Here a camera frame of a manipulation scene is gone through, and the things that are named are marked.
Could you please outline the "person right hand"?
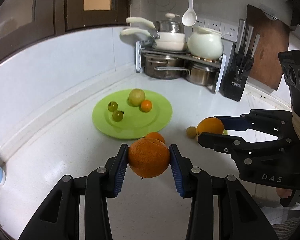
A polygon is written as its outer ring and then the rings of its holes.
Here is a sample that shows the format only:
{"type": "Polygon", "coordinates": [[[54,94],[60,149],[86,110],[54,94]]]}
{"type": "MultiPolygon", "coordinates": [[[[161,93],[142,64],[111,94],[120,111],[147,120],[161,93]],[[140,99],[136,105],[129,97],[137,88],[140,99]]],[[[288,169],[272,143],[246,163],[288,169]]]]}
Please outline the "person right hand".
{"type": "Polygon", "coordinates": [[[276,193],[280,198],[288,198],[292,195],[292,190],[276,188],[276,193]]]}

